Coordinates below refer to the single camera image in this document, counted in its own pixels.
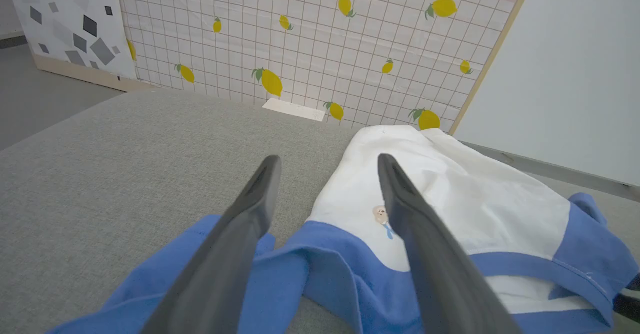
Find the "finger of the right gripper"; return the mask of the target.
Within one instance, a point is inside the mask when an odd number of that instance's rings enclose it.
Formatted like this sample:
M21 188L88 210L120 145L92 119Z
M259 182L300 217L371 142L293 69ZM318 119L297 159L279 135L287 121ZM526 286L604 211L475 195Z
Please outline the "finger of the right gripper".
M613 300L614 312L640 323L640 300L635 297L618 294Z

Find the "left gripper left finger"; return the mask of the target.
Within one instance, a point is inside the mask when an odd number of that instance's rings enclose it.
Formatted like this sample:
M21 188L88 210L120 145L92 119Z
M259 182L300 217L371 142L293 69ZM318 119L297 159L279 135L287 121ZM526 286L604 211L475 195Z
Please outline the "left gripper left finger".
M143 333L236 333L258 241L268 232L281 159L265 157L150 315Z

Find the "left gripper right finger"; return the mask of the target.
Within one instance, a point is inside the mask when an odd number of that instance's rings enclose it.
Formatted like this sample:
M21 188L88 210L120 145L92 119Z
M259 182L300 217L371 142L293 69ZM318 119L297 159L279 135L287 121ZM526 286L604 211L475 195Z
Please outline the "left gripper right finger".
M403 239L427 333L520 333L477 266L396 159L377 159L391 228Z

